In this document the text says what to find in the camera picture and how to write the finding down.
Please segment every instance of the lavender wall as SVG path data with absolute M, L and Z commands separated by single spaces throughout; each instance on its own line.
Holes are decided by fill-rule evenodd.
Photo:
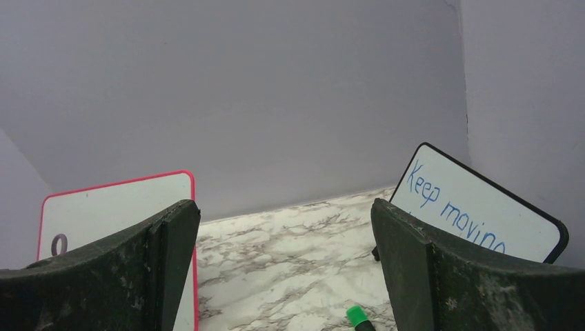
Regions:
M 561 219 L 558 263 L 585 267 L 585 1 L 461 10 L 473 167 Z
M 37 258 L 41 204 L 51 191 L 0 130 L 0 269 L 17 269 Z
M 204 219 L 469 162 L 442 0 L 5 0 L 0 126 L 55 191 L 192 170 Z

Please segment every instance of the marble countertop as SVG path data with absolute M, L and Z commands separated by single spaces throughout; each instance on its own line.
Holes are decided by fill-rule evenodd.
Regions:
M 361 305 L 395 322 L 370 208 L 392 189 L 203 223 L 197 238 L 201 331 L 349 331 Z

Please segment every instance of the red-framed whiteboard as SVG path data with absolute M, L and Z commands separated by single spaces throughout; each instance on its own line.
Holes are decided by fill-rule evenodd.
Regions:
M 195 178 L 187 170 L 51 194 L 41 207 L 37 260 L 114 234 L 182 199 L 195 200 Z M 198 307 L 194 251 L 174 330 L 198 331 Z

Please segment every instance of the small whiteboard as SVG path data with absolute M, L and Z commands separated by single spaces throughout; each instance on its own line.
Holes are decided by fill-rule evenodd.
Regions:
M 126 229 L 183 199 L 195 200 L 195 178 L 185 170 L 52 194 L 41 209 L 37 260 Z M 197 331 L 196 267 L 193 252 L 174 330 Z
M 563 223 L 429 143 L 417 148 L 390 202 L 443 231 L 530 261 L 552 263 L 568 243 Z

